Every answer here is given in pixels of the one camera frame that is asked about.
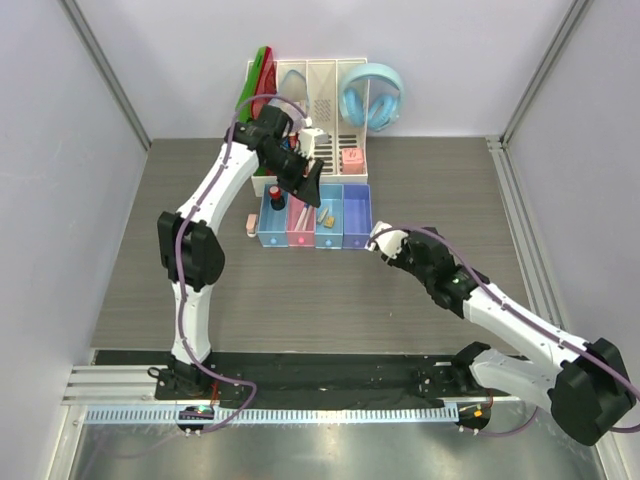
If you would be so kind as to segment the green red folder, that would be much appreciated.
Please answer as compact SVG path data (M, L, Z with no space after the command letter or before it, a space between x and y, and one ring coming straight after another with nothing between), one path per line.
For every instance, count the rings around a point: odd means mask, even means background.
M249 97L275 94L276 92L276 62L274 61L273 50L270 46L263 46L258 49L250 65L245 84L236 104L236 110L239 112L238 121L247 123L256 119L262 108L270 101L270 98L264 97L247 103Z

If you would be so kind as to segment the beige long eraser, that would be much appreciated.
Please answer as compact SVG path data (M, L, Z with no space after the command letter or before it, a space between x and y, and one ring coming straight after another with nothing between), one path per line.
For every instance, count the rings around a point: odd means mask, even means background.
M325 217L326 217L326 215L327 215L327 213L328 213L328 210L329 210L329 209L328 209L328 207L325 207L325 208L321 211L321 213L318 215L318 217L317 217L317 223L318 223L318 224L320 224L320 223L322 223L322 222L324 221L324 219L325 219Z

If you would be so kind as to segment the blue white marker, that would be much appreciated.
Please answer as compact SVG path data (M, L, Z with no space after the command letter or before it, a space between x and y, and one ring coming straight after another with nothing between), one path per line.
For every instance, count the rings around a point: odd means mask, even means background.
M296 224L295 224L295 227L294 227L295 231L300 231L300 230L303 229L303 227L305 225L305 222L306 222L306 216L307 216L307 213L308 213L308 209L309 209L309 206L305 205L302 208L302 210L300 211L299 217L298 217L298 219L296 221Z

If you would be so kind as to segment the pink stapler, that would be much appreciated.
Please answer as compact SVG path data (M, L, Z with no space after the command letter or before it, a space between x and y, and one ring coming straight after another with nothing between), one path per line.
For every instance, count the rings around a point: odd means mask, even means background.
M249 238L255 238L257 235L257 228L259 223L259 217L257 214L249 214L246 221L246 235Z

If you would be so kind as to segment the green white marker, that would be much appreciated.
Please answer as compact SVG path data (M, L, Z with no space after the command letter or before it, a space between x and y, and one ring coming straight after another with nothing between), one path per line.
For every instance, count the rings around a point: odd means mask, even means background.
M305 225L304 225L303 229L298 231L298 232L306 232L309 229L309 222L313 220L314 210L315 210L314 207L309 206L308 213L307 213L307 216L306 216Z

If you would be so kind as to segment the pink drawer bin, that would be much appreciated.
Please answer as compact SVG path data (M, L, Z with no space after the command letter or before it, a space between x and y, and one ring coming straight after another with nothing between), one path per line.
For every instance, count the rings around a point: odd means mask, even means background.
M305 205L307 204L292 195L289 196L287 202L286 236L290 247L313 248L315 246L316 209L314 210L313 220L309 222L309 229L306 232L294 230L300 211Z

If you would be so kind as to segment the light blue drawer bin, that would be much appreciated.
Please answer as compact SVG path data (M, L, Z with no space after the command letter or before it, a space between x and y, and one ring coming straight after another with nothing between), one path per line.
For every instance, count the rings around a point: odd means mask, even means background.
M270 192L273 187L275 184L267 184L263 189L257 237L264 248L285 248L288 246L286 233L288 194L283 190L279 191L280 199L276 201L276 205L281 206L281 209L274 209Z

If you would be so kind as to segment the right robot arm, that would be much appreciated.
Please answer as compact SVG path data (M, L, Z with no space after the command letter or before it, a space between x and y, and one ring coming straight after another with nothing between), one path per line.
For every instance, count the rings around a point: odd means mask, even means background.
M370 251L412 275L433 302L515 348L518 358L481 343L457 355L451 380L465 395L499 390L548 413L573 440L595 445L606 433L630 434L619 421L639 399L619 349L604 338L589 342L513 301L458 251L427 227L379 222Z

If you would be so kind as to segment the red black stamp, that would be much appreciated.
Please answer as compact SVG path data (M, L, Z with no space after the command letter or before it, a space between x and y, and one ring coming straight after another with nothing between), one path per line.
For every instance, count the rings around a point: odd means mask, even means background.
M286 199L283 196L282 190L277 185L272 185L268 189L268 195L270 198L270 205L274 211L281 211L286 206Z

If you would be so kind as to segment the purple drawer bin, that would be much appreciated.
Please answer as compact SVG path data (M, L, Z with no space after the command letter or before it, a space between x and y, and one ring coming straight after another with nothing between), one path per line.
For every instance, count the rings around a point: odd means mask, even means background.
M370 187L367 184L345 184L343 248L363 249L372 228Z

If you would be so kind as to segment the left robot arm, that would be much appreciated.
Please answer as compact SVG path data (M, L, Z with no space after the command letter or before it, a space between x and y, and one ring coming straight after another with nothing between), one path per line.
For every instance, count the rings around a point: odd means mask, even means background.
M276 105L264 106L250 123L232 121L219 155L189 199L176 212L157 220L161 264L175 298L175 339L159 380L200 399L218 380L205 362L209 341L210 301L225 254L217 238L220 224L245 182L259 168L271 171L276 185L302 203L320 204L323 163L312 153L322 131L296 106L301 126Z

